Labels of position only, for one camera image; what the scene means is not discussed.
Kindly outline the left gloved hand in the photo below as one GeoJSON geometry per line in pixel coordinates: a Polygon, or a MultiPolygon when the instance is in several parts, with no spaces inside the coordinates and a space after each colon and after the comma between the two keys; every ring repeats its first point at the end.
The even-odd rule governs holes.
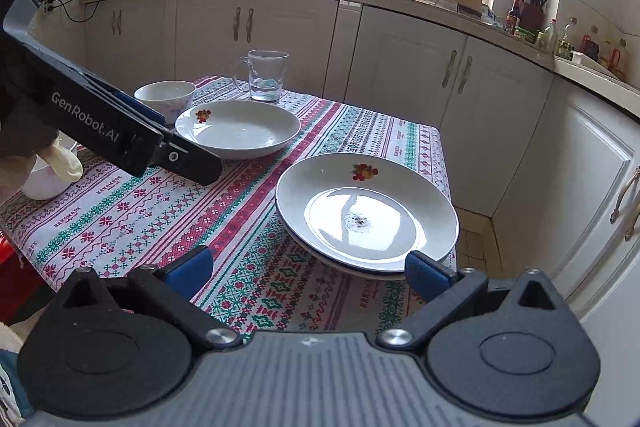
{"type": "Polygon", "coordinates": [[[76,182],[84,173],[77,156],[58,142],[58,130],[17,105],[1,119],[2,204],[21,190],[38,158],[65,182],[76,182]]]}

